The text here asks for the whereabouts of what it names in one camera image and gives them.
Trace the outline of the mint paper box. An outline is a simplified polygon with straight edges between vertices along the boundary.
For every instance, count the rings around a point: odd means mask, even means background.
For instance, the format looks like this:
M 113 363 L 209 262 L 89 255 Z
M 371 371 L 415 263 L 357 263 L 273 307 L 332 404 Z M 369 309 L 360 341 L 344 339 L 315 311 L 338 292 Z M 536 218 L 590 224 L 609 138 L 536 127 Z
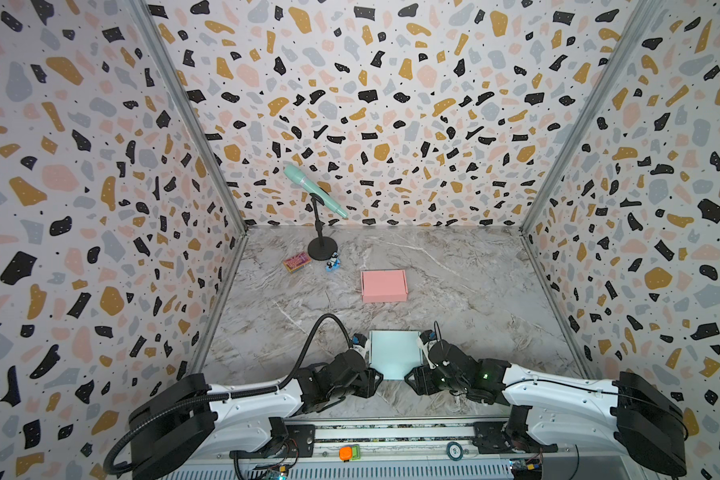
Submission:
M 370 366 L 385 381 L 403 381 L 424 364 L 418 331 L 373 330 L 370 332 Z

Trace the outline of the pink paper box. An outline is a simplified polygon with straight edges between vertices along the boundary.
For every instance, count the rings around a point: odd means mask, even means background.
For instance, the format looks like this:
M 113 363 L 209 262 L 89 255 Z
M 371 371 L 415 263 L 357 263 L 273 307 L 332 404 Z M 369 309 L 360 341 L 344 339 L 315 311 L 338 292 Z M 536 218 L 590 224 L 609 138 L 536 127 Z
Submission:
M 408 283 L 404 270 L 373 270 L 361 273 L 364 303 L 395 303 L 408 299 Z

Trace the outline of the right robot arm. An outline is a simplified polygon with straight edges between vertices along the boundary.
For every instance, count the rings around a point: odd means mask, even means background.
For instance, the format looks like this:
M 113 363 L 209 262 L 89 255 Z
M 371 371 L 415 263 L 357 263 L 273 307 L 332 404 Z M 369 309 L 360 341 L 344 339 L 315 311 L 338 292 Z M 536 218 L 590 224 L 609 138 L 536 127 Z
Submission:
M 615 380 L 593 380 L 477 360 L 432 331 L 420 343 L 423 361 L 404 377 L 417 395 L 448 392 L 509 407 L 498 439 L 483 443 L 489 452 L 540 454 L 570 445 L 626 454 L 670 477 L 687 473 L 683 413 L 638 374 L 622 371 Z

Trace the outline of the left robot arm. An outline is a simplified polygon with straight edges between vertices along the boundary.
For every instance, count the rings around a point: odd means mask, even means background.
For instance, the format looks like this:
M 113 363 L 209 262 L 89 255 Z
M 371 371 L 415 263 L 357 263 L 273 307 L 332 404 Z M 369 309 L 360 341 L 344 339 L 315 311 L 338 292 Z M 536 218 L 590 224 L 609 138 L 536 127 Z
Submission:
M 201 374 L 170 387 L 134 412 L 125 463 L 135 479 L 159 479 L 193 457 L 288 456 L 298 440 L 289 418 L 321 413 L 350 396 L 371 398 L 384 376 L 351 348 L 330 362 L 297 363 L 283 379 L 211 385 Z

